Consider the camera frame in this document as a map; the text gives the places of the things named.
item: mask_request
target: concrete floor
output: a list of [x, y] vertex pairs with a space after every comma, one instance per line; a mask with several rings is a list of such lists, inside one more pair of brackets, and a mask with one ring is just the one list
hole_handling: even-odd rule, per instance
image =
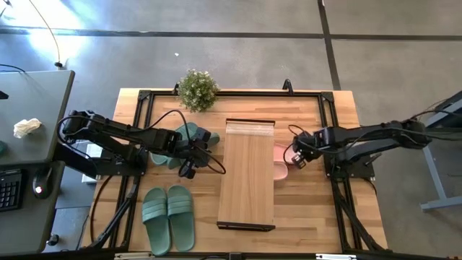
[[[44, 26], [28, 1], [11, 2], [14, 8], [5, 10], [0, 29]], [[123, 31], [323, 32], [316, 0], [34, 3], [53, 28], [117, 30], [121, 35]], [[330, 31], [335, 34], [462, 34], [462, 2], [457, 0], [325, 0], [325, 5]], [[90, 109], [111, 117], [120, 88], [173, 87], [190, 68], [208, 70], [226, 88], [280, 88], [290, 78], [295, 89], [333, 89], [323, 39], [57, 39], [61, 60], [76, 72], [68, 110]], [[353, 91], [361, 124], [408, 118], [461, 90], [462, 41], [333, 40], [332, 46], [341, 89]], [[0, 35], [3, 64], [37, 71], [55, 69], [55, 61], [56, 49], [46, 30]], [[422, 152], [384, 152], [374, 167], [389, 247], [410, 254], [462, 255], [462, 207], [430, 213], [419, 208], [419, 203], [437, 198]], [[461, 195], [462, 178], [442, 174], [448, 194]], [[92, 187], [80, 184], [79, 179], [78, 173], [66, 171], [59, 208], [90, 205]], [[83, 194], [83, 199], [76, 199]], [[68, 210], [56, 216], [53, 230], [59, 233], [61, 226], [68, 241], [77, 241], [79, 226], [70, 228], [59, 216], [81, 224], [86, 212]]]

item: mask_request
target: wooden table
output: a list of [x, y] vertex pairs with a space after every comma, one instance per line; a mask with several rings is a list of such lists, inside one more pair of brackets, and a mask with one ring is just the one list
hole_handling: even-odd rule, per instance
[[[139, 91], [140, 89], [121, 89], [113, 120], [132, 124]], [[352, 92], [334, 91], [334, 98], [340, 126], [347, 128], [359, 126]], [[223, 148], [226, 142], [226, 118], [275, 120], [274, 140], [285, 145], [292, 140], [292, 134], [287, 130], [289, 124], [297, 124], [307, 131], [321, 128], [318, 103], [315, 99], [306, 97], [220, 97], [214, 107], [206, 113], [189, 113], [180, 106], [176, 97], [156, 97], [152, 122], [172, 109], [182, 110], [187, 121], [195, 122], [210, 132], [219, 133], [222, 140], [212, 148], [212, 154], [220, 161], [223, 160]], [[144, 114], [142, 113], [140, 122], [144, 122]], [[180, 116], [173, 113], [156, 127], [176, 129], [181, 124]], [[191, 251], [334, 253], [341, 250], [331, 184], [324, 176], [322, 158], [308, 163], [302, 170], [290, 168], [289, 176], [283, 185], [275, 186], [276, 229], [267, 233], [219, 230], [216, 221], [222, 176], [211, 172], [208, 168], [201, 168], [193, 180], [188, 180], [179, 178], [177, 172], [178, 169], [168, 170], [165, 166], [154, 166], [149, 162], [148, 171], [141, 179], [129, 251], [150, 251], [147, 233], [141, 223], [141, 203], [144, 196], [155, 186], [168, 189], [173, 184], [184, 185], [193, 194], [196, 245]], [[98, 182], [96, 191], [101, 183], [102, 181]], [[120, 183], [121, 178], [112, 178], [101, 193], [94, 216], [95, 236], [101, 233], [114, 214]], [[351, 185], [358, 218], [374, 239], [386, 248], [380, 211], [372, 186], [361, 179], [352, 179]], [[121, 221], [118, 243], [123, 236], [124, 226], [125, 218]], [[349, 221], [346, 221], [346, 231], [350, 245], [353, 245]], [[89, 225], [85, 228], [82, 242], [83, 246], [88, 244], [90, 244]]]

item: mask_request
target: keyboard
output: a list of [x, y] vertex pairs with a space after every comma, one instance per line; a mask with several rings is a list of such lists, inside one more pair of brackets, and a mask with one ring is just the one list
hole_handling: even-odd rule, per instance
[[21, 207], [23, 175], [20, 169], [0, 170], [0, 212]]

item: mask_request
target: tissue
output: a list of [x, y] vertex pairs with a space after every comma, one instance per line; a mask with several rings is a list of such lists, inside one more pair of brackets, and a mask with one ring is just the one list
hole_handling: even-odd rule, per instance
[[13, 135], [16, 138], [21, 139], [26, 134], [29, 134], [30, 132], [32, 132], [32, 131], [36, 130], [37, 128], [39, 128], [41, 124], [42, 124], [42, 122], [40, 122], [36, 118], [32, 118], [30, 120], [22, 119], [20, 122], [18, 122], [18, 123], [16, 123], [14, 125]]

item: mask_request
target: green plant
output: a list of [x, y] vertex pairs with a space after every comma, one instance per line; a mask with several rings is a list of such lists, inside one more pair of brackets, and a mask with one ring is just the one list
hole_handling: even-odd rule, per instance
[[181, 103], [191, 112], [204, 112], [217, 100], [218, 84], [207, 71], [190, 69], [178, 84]]

